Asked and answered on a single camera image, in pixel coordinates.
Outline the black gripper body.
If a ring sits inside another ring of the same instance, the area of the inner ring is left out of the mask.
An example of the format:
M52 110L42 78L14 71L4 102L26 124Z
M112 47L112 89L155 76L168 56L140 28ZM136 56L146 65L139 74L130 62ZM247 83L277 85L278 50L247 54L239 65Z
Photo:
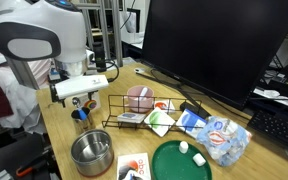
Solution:
M61 103L63 107L66 106L65 101L67 99L70 100L70 103L72 104L72 99L73 97L77 97L80 100L80 105L82 107L85 107L83 105L84 100L86 99L86 95L87 94L93 94L95 92L98 93L98 91L91 91L91 92L80 92L79 94L72 94L71 92L67 93L66 92L66 88L64 89L60 89L59 87L57 87L55 84L51 84L49 86L50 92L51 92L51 100L53 102L58 102Z

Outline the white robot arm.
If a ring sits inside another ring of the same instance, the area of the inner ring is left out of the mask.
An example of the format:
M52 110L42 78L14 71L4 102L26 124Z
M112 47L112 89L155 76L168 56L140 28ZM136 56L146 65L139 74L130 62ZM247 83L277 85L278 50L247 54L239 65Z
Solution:
M0 0L0 53L11 66L54 59L66 77L55 85L59 99L99 89L85 75L83 14L68 0Z

